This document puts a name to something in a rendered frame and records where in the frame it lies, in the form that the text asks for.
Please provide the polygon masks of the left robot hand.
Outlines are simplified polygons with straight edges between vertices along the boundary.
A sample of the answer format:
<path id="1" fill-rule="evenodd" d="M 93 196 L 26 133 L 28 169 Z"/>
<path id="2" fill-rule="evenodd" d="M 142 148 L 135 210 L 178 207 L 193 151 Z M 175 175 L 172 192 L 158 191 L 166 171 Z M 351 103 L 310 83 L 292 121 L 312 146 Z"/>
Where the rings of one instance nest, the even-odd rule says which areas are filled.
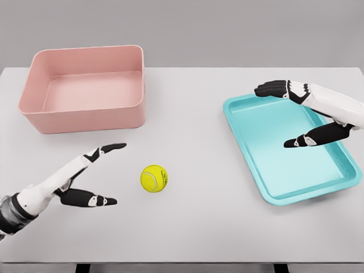
<path id="1" fill-rule="evenodd" d="M 18 204 L 26 213 L 32 216 L 38 216 L 43 212 L 55 196 L 60 197 L 60 201 L 64 205 L 82 208 L 117 204 L 117 200 L 114 198 L 107 198 L 80 189 L 72 189 L 71 186 L 76 177 L 100 156 L 124 147 L 126 147 L 125 143 L 108 144 L 76 157 L 42 183 L 28 187 L 18 193 L 16 196 Z"/>

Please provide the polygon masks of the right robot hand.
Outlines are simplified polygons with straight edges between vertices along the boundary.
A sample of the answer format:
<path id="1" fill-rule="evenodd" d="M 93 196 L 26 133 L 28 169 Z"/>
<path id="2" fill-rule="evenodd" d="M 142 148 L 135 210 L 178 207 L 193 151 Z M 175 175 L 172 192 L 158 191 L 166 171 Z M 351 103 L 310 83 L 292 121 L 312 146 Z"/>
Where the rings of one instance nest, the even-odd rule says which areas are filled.
<path id="1" fill-rule="evenodd" d="M 351 130 L 364 129 L 364 102 L 317 84 L 274 80 L 259 85 L 254 93 L 258 97 L 289 99 L 333 120 L 285 141 L 285 148 L 321 146 L 348 138 Z"/>

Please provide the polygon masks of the blue plastic tray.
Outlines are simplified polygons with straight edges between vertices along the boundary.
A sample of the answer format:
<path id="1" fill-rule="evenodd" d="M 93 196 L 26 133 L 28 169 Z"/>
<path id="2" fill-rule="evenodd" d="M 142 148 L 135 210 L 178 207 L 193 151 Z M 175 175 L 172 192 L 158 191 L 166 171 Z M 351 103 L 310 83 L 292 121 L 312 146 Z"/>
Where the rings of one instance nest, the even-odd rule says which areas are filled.
<path id="1" fill-rule="evenodd" d="M 342 142 L 285 148 L 326 119 L 290 100 L 248 94 L 223 111 L 262 197 L 283 206 L 353 187 L 362 171 Z"/>

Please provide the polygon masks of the pink plastic basket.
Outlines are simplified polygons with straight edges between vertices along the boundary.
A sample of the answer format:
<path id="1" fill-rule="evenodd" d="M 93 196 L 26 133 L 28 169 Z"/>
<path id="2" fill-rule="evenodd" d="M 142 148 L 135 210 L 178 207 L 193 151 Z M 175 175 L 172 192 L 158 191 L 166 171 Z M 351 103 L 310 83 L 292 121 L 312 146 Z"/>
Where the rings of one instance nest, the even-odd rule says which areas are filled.
<path id="1" fill-rule="evenodd" d="M 133 129 L 146 121 L 138 45 L 47 49 L 30 65 L 19 111 L 42 134 Z"/>

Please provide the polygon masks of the yellow tennis ball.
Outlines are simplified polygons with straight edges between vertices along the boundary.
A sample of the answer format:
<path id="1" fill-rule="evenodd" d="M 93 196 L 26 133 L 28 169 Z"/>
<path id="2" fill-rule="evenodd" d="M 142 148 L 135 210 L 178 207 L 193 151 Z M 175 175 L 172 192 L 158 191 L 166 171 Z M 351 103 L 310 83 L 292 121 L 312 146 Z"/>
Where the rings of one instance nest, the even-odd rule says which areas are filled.
<path id="1" fill-rule="evenodd" d="M 160 192 L 168 183 L 168 173 L 162 166 L 147 166 L 140 175 L 140 183 L 150 193 Z"/>

